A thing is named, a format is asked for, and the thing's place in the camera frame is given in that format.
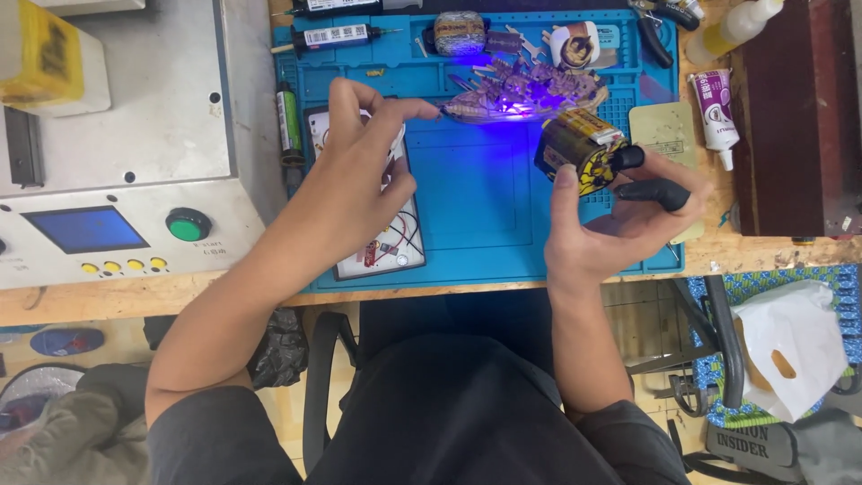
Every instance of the person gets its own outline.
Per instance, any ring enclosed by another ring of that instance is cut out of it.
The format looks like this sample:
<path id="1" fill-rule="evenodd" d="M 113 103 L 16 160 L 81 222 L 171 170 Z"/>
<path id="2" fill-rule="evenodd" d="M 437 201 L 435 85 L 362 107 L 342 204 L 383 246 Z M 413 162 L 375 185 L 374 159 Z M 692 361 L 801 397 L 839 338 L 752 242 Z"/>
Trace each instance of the person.
<path id="1" fill-rule="evenodd" d="M 360 108 L 372 114 L 367 123 Z M 153 483 L 302 482 L 251 390 L 247 361 L 279 302 L 366 246 L 413 195 L 406 163 L 386 167 L 387 154 L 402 122 L 438 111 L 335 79 L 329 115 L 327 146 L 296 195 L 249 254 L 183 309 L 153 359 Z M 681 209 L 620 200 L 581 224 L 577 171 L 559 170 L 545 245 L 553 379 L 487 337 L 393 344 L 364 365 L 307 483 L 689 483 L 670 439 L 633 403 L 599 292 L 704 213 L 711 184 L 652 152 L 615 184 L 656 178 L 690 191 Z"/>

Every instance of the pliers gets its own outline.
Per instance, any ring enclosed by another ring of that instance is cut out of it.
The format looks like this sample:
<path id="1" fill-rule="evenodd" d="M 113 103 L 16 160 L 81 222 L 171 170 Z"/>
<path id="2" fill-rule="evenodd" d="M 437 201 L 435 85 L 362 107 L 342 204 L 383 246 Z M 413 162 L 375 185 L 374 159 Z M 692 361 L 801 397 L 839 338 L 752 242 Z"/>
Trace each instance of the pliers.
<path id="1" fill-rule="evenodd" d="M 656 63 L 663 69 L 673 66 L 673 56 L 665 50 L 656 32 L 656 24 L 661 21 L 657 18 L 663 17 L 674 21 L 678 26 L 693 32 L 700 27 L 700 20 L 688 10 L 663 1 L 650 2 L 649 0 L 628 0 L 628 6 L 638 14 L 638 30 L 642 37 L 644 47 L 649 50 Z"/>

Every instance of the plastic bag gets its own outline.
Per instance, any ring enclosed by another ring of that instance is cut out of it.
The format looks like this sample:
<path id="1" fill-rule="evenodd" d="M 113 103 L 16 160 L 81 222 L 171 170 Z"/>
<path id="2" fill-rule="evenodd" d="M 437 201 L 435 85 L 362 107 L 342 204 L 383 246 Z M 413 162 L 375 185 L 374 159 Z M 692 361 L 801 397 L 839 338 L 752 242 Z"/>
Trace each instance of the plastic bag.
<path id="1" fill-rule="evenodd" d="M 743 398 L 792 423 L 829 392 L 847 368 L 832 298 L 826 283 L 801 280 L 732 308 L 753 365 Z"/>
<path id="2" fill-rule="evenodd" d="M 295 384 L 308 366 L 309 341 L 297 313 L 292 308 L 277 308 L 247 365 L 253 387 Z"/>

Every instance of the wooden board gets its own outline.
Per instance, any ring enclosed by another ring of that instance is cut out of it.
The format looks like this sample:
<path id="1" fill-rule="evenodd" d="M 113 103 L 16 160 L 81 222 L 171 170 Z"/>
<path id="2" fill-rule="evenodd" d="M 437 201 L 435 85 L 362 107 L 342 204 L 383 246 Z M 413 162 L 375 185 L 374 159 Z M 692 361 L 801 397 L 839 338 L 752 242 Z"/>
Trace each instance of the wooden board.
<path id="1" fill-rule="evenodd" d="M 703 2 L 709 22 L 718 22 L 741 0 L 709 0 Z M 272 11 L 291 8 L 290 0 L 269 0 Z M 273 26 L 290 25 L 291 16 L 272 18 Z M 684 57 L 684 46 L 691 33 L 680 33 L 680 100 L 690 100 L 692 113 L 698 126 L 697 159 L 700 170 L 715 184 L 715 193 L 703 221 L 704 235 L 688 241 L 685 247 L 685 271 L 681 274 L 651 274 L 620 280 L 649 280 L 684 275 L 739 273 L 746 271 L 827 266 L 861 262 L 862 236 L 850 241 L 837 242 L 819 238 L 814 246 L 797 247 L 786 237 L 742 237 L 735 234 L 730 223 L 718 227 L 721 215 L 734 202 L 733 179 L 725 172 L 713 152 L 703 147 L 703 130 L 696 101 L 685 78 L 693 72 L 728 66 L 724 58 L 708 66 L 694 67 Z M 179 313 L 192 299 L 217 278 L 221 272 L 178 274 L 155 278 L 128 278 L 98 283 L 57 285 L 53 287 L 22 288 L 0 291 L 0 326 L 13 324 L 39 324 L 70 322 L 104 318 L 126 318 Z M 407 288 L 402 290 L 374 290 L 348 293 L 300 294 L 284 302 L 285 305 L 313 305 L 364 299 L 402 298 L 445 293 L 469 293 L 519 288 L 543 287 L 542 281 L 460 285 L 450 287 Z"/>

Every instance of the hand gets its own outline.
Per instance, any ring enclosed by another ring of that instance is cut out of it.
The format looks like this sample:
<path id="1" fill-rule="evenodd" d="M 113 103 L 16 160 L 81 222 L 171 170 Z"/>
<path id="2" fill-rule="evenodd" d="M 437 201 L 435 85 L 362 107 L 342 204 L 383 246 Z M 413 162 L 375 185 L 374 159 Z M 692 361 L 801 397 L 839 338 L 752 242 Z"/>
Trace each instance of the hand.
<path id="1" fill-rule="evenodd" d="M 359 109 L 372 118 L 364 124 Z M 329 85 L 329 136 L 308 176 L 257 248 L 291 254 L 291 271 L 305 284 L 365 247 L 392 222 L 416 190 L 404 159 L 386 166 L 392 142 L 411 118 L 434 119 L 437 108 L 420 99 L 384 99 L 344 78 Z M 390 184 L 381 192 L 384 172 Z"/>
<path id="2" fill-rule="evenodd" d="M 551 235 L 545 244 L 547 289 L 552 303 L 597 292 L 605 279 L 661 250 L 706 211 L 712 184 L 700 173 L 647 148 L 642 167 L 617 175 L 611 188 L 633 180 L 669 179 L 691 195 L 678 211 L 658 202 L 617 200 L 609 215 L 581 225 L 578 220 L 578 171 L 564 165 L 551 196 Z"/>

